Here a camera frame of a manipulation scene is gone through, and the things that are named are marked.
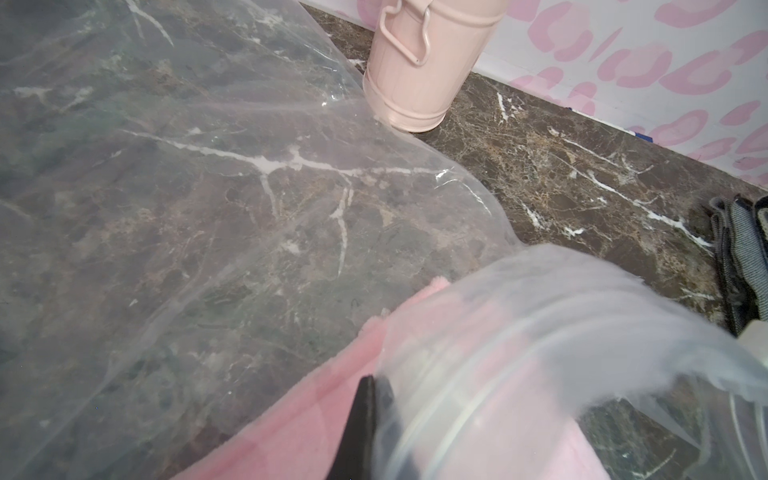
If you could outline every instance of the metal handle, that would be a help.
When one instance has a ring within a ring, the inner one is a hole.
[[[413,63],[417,67],[423,66],[427,59],[429,58],[429,51],[431,49],[429,45],[429,36],[427,35],[427,26],[429,25],[429,7],[426,7],[424,9],[424,22],[422,23],[422,40],[424,41],[424,58],[420,59],[416,57],[416,55],[413,54],[412,51],[410,51],[405,45],[402,44],[400,40],[398,40],[395,35],[392,35],[392,32],[386,29],[386,25],[384,25],[384,20],[386,20],[386,15],[392,14],[397,15],[402,10],[402,0],[397,0],[397,5],[392,7],[391,5],[385,8],[382,8],[381,15],[379,15],[379,30],[382,32],[382,35],[384,35],[384,38],[389,40],[392,45],[395,45],[395,48],[400,50],[400,53],[405,55],[406,58],[408,58],[411,63]]]

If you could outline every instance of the pink container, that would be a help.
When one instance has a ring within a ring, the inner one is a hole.
[[[437,127],[509,0],[385,0],[363,88],[400,130]]]

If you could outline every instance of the dark marble surface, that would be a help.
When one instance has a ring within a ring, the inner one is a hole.
[[[11,0],[0,37],[1,480],[171,478],[514,251],[295,2]]]
[[[373,33],[308,10],[364,71]],[[716,195],[757,198],[758,187],[475,73],[442,124],[416,137],[474,174],[524,242],[609,260],[724,326],[703,206]],[[706,420],[690,385],[671,395],[677,421],[699,435]],[[579,423],[613,480],[686,478],[699,455],[623,400]],[[717,461],[709,468],[730,475]]]

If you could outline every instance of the plastic bag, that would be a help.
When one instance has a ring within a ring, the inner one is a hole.
[[[394,313],[381,362],[376,480],[605,478],[564,460],[574,420],[611,478],[768,478],[768,370],[572,250],[527,247]]]
[[[166,478],[520,245],[298,3],[0,11],[0,478]]]

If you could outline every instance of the gray cloth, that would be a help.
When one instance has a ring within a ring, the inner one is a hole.
[[[755,221],[763,236],[763,247],[768,252],[768,195],[760,198],[754,206]]]
[[[758,227],[758,211],[747,199],[716,197],[710,209],[726,320],[731,333],[738,336],[749,321],[768,319],[766,241]]]
[[[737,269],[755,293],[760,318],[768,319],[768,263],[752,205],[737,197],[730,204],[730,219],[733,223],[731,251]]]

